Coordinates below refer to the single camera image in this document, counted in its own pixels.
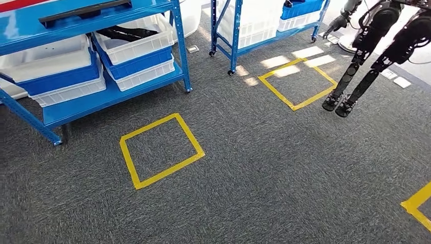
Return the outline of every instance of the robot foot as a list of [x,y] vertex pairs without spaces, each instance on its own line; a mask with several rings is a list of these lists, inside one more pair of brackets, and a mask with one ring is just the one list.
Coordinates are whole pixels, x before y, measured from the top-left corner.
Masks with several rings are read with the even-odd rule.
[[343,97],[343,95],[341,96],[336,96],[333,94],[333,91],[331,91],[331,93],[329,94],[329,96],[326,98],[326,100],[323,102],[322,107],[326,110],[326,111],[333,111],[335,109],[335,107],[338,105],[338,103],[340,102],[341,98]]
[[343,99],[338,108],[335,110],[335,113],[338,116],[345,118],[349,115],[350,112],[352,112],[352,109],[355,105],[356,102],[349,101],[349,96],[347,96]]

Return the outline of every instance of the shelf frame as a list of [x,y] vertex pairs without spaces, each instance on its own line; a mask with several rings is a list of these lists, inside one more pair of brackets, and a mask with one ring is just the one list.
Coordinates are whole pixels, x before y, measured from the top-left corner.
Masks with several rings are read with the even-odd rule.
[[[66,125],[76,119],[179,80],[184,81],[184,87],[187,93],[193,90],[190,82],[179,0],[134,1],[132,8],[125,8],[124,6],[109,8],[102,10],[100,16],[89,19],[72,17],[71,19],[61,20],[58,25],[48,29],[38,21],[39,18],[44,16],[50,16],[102,2],[106,2],[106,0],[55,1],[4,13],[3,16],[0,17],[0,32],[9,33],[8,30],[12,28],[15,29],[17,33],[9,33],[9,35],[0,37],[0,55],[22,51],[47,43],[91,33],[99,29],[146,16],[159,13],[163,14],[170,11],[171,18],[169,22],[173,25],[175,21],[177,30],[180,56],[179,63],[181,67],[177,63],[174,63],[174,72],[122,92],[115,84],[115,81],[105,72],[106,90],[44,107],[42,109],[44,122],[41,122],[0,88],[0,101],[9,107],[12,112],[38,130],[53,145],[60,145],[63,143],[63,140],[52,132],[52,129],[55,127],[62,126],[63,131],[67,131],[65,129]],[[0,73],[0,78],[14,83],[13,78],[5,74]]]
[[[233,0],[235,1],[235,19],[234,19],[234,27],[233,27],[233,41],[232,41],[232,45],[229,43],[228,40],[226,40],[226,38],[224,38],[222,35],[220,35],[217,32],[217,28],[220,24],[221,19],[223,18],[227,7],[229,6],[230,0],[226,1],[225,6],[223,7],[220,16],[218,17],[217,20],[217,14],[216,14],[216,7],[217,7],[217,0],[211,0],[211,51],[210,51],[210,55],[213,56],[215,54],[215,52],[218,50],[220,50],[229,60],[230,60],[230,70],[228,72],[228,74],[232,75],[233,73],[235,73],[236,71],[236,65],[237,65],[237,59],[239,56],[247,54],[255,49],[261,48],[265,45],[274,43],[276,41],[279,41],[281,39],[287,38],[287,37],[291,37],[299,32],[303,32],[307,29],[310,28],[314,28],[313,33],[311,35],[311,40],[312,42],[314,42],[317,38],[318,32],[319,32],[319,28],[320,25],[322,24],[323,21],[323,17],[326,14],[326,11],[329,7],[329,3],[330,0],[324,0],[324,5],[323,8],[320,11],[320,17],[319,20],[301,27],[297,27],[294,29],[289,29],[286,30],[284,32],[279,32],[277,31],[276,36],[273,38],[270,38],[268,40],[247,46],[247,47],[243,47],[238,49],[238,39],[239,39],[239,28],[240,28],[240,19],[241,19],[241,8],[242,8],[242,1],[243,0]],[[228,46],[228,48],[230,49],[230,51],[226,50],[224,47],[222,47],[219,43],[218,43],[218,39],[220,39],[223,43],[226,44],[226,46]]]

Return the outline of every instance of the black handle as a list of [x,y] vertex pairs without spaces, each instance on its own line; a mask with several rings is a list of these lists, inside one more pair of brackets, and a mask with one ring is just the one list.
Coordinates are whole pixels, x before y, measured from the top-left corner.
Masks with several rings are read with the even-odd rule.
[[106,3],[95,4],[84,8],[75,9],[64,13],[51,15],[48,17],[43,17],[39,19],[39,22],[44,25],[45,28],[51,28],[54,26],[55,21],[59,19],[64,19],[75,15],[79,16],[81,19],[87,19],[100,15],[102,9],[116,7],[120,5],[131,8],[132,0],[114,0]]

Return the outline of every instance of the red stripe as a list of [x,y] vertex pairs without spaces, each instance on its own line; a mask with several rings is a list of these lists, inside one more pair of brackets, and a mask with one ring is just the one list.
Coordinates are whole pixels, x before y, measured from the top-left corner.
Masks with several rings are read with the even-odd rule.
[[42,2],[46,2],[46,1],[48,1],[48,0],[14,0],[11,2],[0,4],[0,13],[10,11],[10,10],[24,8],[26,6],[30,6],[33,4],[38,4],[38,3],[42,3]]

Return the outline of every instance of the blue shelf board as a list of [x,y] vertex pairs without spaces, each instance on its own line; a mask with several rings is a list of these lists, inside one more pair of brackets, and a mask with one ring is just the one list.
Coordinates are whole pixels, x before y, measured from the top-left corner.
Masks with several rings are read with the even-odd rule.
[[182,69],[177,63],[174,63],[174,66],[174,72],[122,92],[118,89],[115,81],[106,72],[104,72],[106,90],[44,107],[44,124],[46,127],[52,129],[102,110],[106,107],[123,102],[127,99],[182,80],[184,77]]
[[315,26],[317,26],[319,24],[320,24],[320,22],[317,21],[317,22],[314,22],[314,23],[311,23],[311,24],[304,25],[302,27],[298,27],[298,28],[287,30],[285,32],[278,32],[277,31],[276,36],[273,37],[273,38],[271,38],[271,39],[268,39],[268,40],[265,40],[265,41],[262,41],[262,42],[250,45],[248,47],[243,47],[243,48],[239,49],[238,50],[238,56],[244,55],[246,53],[249,53],[249,52],[251,52],[251,51],[253,51],[253,50],[255,50],[255,49],[259,48],[259,47],[262,47],[265,44],[270,44],[270,43],[276,42],[276,41],[278,41],[280,39],[293,36],[293,35],[295,35],[295,34],[297,34],[299,32],[303,32],[303,31],[305,31],[307,29],[310,29],[310,28],[313,28],[313,27],[315,27]]
[[132,7],[103,9],[101,15],[81,19],[77,16],[58,20],[45,28],[39,18],[87,7],[110,0],[61,0],[0,14],[0,55],[17,52],[66,38],[97,31],[173,9],[169,0],[132,0]]

